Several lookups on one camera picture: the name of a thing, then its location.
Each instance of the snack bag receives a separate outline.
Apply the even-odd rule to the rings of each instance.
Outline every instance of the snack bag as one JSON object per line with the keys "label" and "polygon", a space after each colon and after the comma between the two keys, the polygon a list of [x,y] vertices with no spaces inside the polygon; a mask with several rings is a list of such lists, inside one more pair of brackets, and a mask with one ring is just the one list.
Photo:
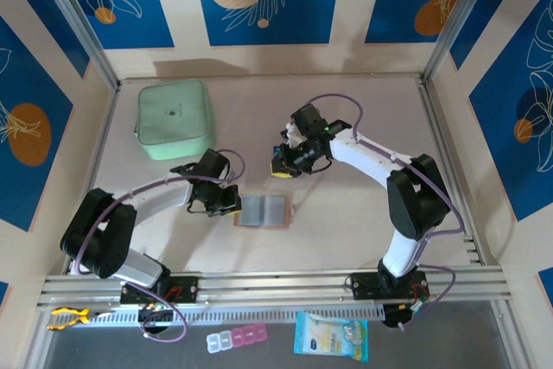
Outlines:
{"label": "snack bag", "polygon": [[360,362],[368,362],[369,325],[366,321],[298,313],[294,353],[349,356]]}

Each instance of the yellow tool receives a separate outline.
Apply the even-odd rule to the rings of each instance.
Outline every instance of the yellow tool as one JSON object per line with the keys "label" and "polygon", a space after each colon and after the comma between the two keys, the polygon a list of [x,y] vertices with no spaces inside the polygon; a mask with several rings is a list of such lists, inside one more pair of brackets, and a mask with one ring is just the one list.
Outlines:
{"label": "yellow tool", "polygon": [[[70,307],[59,307],[57,309],[52,310],[52,315],[60,315],[62,313],[76,315],[77,317],[71,321],[68,321],[67,323],[50,324],[48,325],[48,330],[63,330],[64,328],[69,328],[71,326],[74,326],[77,323],[83,323],[83,324],[90,323],[90,318],[89,318],[90,309],[73,309]],[[111,311],[104,312],[104,313],[95,313],[95,316],[109,315],[109,314],[111,314]]]}

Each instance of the mint green bag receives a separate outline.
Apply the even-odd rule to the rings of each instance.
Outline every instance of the mint green bag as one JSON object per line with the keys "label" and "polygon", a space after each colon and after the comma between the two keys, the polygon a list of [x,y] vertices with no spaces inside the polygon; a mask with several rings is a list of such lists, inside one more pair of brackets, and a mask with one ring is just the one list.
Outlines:
{"label": "mint green bag", "polygon": [[197,156],[215,145],[213,109],[199,80],[147,86],[138,95],[136,134],[154,160]]}

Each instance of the black mounting plate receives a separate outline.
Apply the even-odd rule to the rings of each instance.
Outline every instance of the black mounting plate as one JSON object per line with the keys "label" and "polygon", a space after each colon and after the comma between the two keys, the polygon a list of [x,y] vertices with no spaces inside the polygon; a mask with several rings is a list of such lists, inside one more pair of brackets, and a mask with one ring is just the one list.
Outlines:
{"label": "black mounting plate", "polygon": [[422,271],[415,271],[408,282],[394,288],[391,295],[380,289],[377,272],[354,272],[349,276],[353,293],[353,300],[403,300],[414,298],[415,292],[411,285],[421,284],[428,287],[426,274]]}
{"label": "black mounting plate", "polygon": [[[182,292],[177,296],[171,296],[168,298],[172,303],[185,303],[194,304],[196,302],[196,296],[198,295],[198,277],[169,277],[167,286],[182,287]],[[121,304],[148,304],[150,302],[157,302],[156,299],[146,296],[142,291],[134,289],[130,285],[125,285],[121,289]]]}

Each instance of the purple cable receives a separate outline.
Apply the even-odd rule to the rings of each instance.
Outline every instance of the purple cable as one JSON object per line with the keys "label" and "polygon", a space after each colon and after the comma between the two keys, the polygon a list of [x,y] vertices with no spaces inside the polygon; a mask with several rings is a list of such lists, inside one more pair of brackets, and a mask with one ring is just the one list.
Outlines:
{"label": "purple cable", "polygon": [[[372,150],[372,151],[378,153],[382,157],[385,157],[385,158],[391,160],[392,162],[399,164],[401,167],[409,169],[411,172],[413,172],[415,175],[417,175],[422,181],[424,181],[424,183],[426,183],[438,196],[440,196],[440,198],[442,198],[444,203],[446,205],[448,205],[448,208],[451,210],[451,212],[453,212],[453,214],[457,218],[457,221],[459,222],[459,227],[457,227],[455,229],[444,230],[444,231],[434,231],[434,232],[431,232],[431,233],[429,233],[428,235],[425,236],[423,242],[419,245],[418,249],[415,252],[415,256],[413,257],[413,262],[415,264],[418,264],[418,260],[422,256],[423,251],[426,248],[426,245],[428,244],[428,242],[433,237],[437,237],[437,236],[440,236],[440,235],[453,235],[453,234],[456,234],[456,233],[464,232],[465,222],[463,221],[463,218],[461,217],[461,213],[454,206],[453,202],[448,198],[448,196],[444,192],[442,192],[442,190],[434,182],[432,182],[428,178],[428,176],[426,176],[423,172],[421,172],[417,168],[415,168],[415,167],[411,166],[410,164],[404,162],[403,160],[394,157],[393,154],[391,154],[391,153],[389,153],[389,152],[387,152],[383,149],[380,149],[378,146],[375,146],[372,143],[368,143],[365,140],[362,140],[362,139],[359,140],[358,139],[357,128],[359,127],[359,123],[361,122],[361,118],[363,118],[363,113],[364,113],[363,112],[363,106],[361,105],[361,103],[358,100],[353,99],[352,97],[348,97],[344,94],[331,93],[331,94],[322,94],[322,95],[319,95],[317,97],[314,97],[314,98],[312,98],[311,100],[308,101],[308,104],[312,103],[313,101],[316,101],[317,99],[323,99],[323,98],[326,98],[326,97],[339,97],[339,98],[343,98],[343,99],[348,99],[349,101],[353,102],[359,108],[359,116],[357,117],[357,120],[353,124],[353,137],[355,137],[355,140],[357,141],[357,143],[361,144],[362,146],[367,147],[369,150]],[[451,282],[449,283],[448,287],[446,287],[446,289],[442,293],[440,293],[431,304],[429,304],[428,307],[426,307],[423,311],[421,311],[417,315],[417,317],[415,317],[415,318],[411,319],[410,321],[408,321],[407,323],[405,323],[403,325],[403,328],[407,328],[408,326],[411,325],[411,323],[414,320],[416,320],[416,318],[420,317],[421,315],[426,313],[428,310],[432,309],[451,290],[451,288],[455,284],[455,279],[456,279],[455,272],[453,270],[451,270],[450,268],[443,267],[443,266],[440,266],[440,265],[427,265],[427,264],[419,264],[419,265],[421,267],[424,267],[424,268],[430,268],[430,269],[434,269],[434,270],[445,270],[445,271],[450,272],[451,276],[452,276]]]}
{"label": "purple cable", "polygon": [[[197,180],[201,180],[201,181],[214,181],[214,182],[217,182],[217,183],[221,183],[221,182],[236,181],[240,177],[242,177],[242,175],[245,172],[245,160],[244,160],[244,158],[238,152],[236,152],[234,150],[230,150],[230,149],[219,150],[219,153],[231,153],[231,154],[235,155],[242,163],[242,169],[240,170],[240,173],[238,173],[236,176],[228,178],[228,179],[216,179],[216,178],[213,178],[213,177],[195,176],[195,175],[190,175],[190,176],[186,176],[186,177],[172,177],[172,178],[167,179],[167,180],[162,179],[160,181],[155,181],[155,182],[150,183],[148,185],[142,186],[141,188],[135,189],[134,191],[130,191],[128,194],[124,194],[123,196],[121,196],[117,200],[113,201],[100,214],[100,216],[98,216],[98,218],[96,219],[96,222],[94,222],[94,224],[90,228],[90,231],[85,236],[85,239],[83,240],[83,243],[80,246],[79,252],[77,252],[77,257],[75,258],[75,262],[73,264],[73,270],[75,271],[75,273],[78,274],[78,275],[81,275],[81,276],[91,274],[91,272],[81,271],[80,270],[80,263],[82,262],[83,256],[85,255],[86,248],[90,244],[90,241],[92,239],[92,235],[96,232],[99,225],[105,220],[105,218],[107,218],[107,216],[111,213],[111,211],[113,211],[113,209],[115,209],[115,207],[117,207],[119,204],[123,203],[124,201],[126,201],[128,199],[131,199],[136,194],[141,194],[141,193],[146,192],[148,190],[151,190],[153,188],[157,188],[158,186],[168,185],[169,183],[173,183],[175,181],[187,181],[189,179],[197,179]],[[184,336],[186,335],[186,332],[187,332],[187,324],[184,320],[184,316],[182,315],[182,313],[174,305],[172,305],[170,302],[166,301],[165,299],[161,298],[160,296],[158,296],[153,291],[151,291],[149,289],[146,289],[146,288],[144,288],[144,287],[142,287],[138,284],[134,284],[134,283],[131,283],[131,282],[123,280],[123,279],[121,279],[121,281],[124,281],[125,283],[129,284],[131,287],[142,291],[144,294],[146,294],[148,296],[152,296],[157,301],[162,302],[166,306],[169,306],[170,308],[173,309],[173,311],[176,312],[176,314],[178,314],[179,317],[181,317],[182,322],[184,323],[184,329],[182,330],[181,335],[179,335],[178,337],[175,337],[174,339],[166,339],[166,340],[149,336],[149,334],[146,332],[146,328],[143,324],[141,326],[141,329],[144,332],[144,334],[148,336],[149,339],[152,339],[152,340],[155,340],[155,341],[160,341],[162,343],[172,343],[172,342],[179,341],[182,338],[184,338]]]}

